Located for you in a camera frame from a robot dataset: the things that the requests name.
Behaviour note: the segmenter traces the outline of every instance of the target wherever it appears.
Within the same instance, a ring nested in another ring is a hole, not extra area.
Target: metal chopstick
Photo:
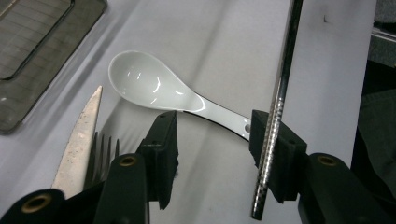
[[[262,220],[265,199],[268,191],[268,181],[271,173],[271,164],[274,158],[274,149],[282,119],[283,106],[289,83],[291,62],[297,37],[303,0],[292,0],[287,36],[284,44],[280,73],[276,79],[270,114],[265,129],[262,155],[259,164],[259,174],[256,182],[255,195],[251,209],[251,217]]]

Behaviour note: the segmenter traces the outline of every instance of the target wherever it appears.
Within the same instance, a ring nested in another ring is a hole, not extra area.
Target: knife blade
[[[52,183],[52,188],[62,190],[66,199],[84,188],[102,89],[102,86],[98,87],[80,113]]]

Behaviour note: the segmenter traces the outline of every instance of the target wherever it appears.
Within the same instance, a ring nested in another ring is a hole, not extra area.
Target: spoon
[[[198,95],[150,54],[129,50],[116,55],[108,67],[108,76],[116,92],[129,102],[191,113],[249,139],[250,119]]]

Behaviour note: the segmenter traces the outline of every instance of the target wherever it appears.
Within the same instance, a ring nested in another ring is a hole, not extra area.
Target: metal tray
[[[106,9],[105,0],[0,5],[0,133],[12,133]]]

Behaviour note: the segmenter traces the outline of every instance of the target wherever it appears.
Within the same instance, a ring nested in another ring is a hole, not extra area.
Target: brass screw hole
[[[21,210],[23,213],[34,213],[46,207],[51,200],[50,194],[40,194],[24,203]]]
[[[125,157],[120,161],[120,166],[133,166],[137,163],[137,158],[135,157]]]
[[[320,163],[322,163],[323,165],[328,165],[328,166],[335,166],[337,165],[337,162],[330,157],[327,156],[319,156],[318,160],[320,161]]]

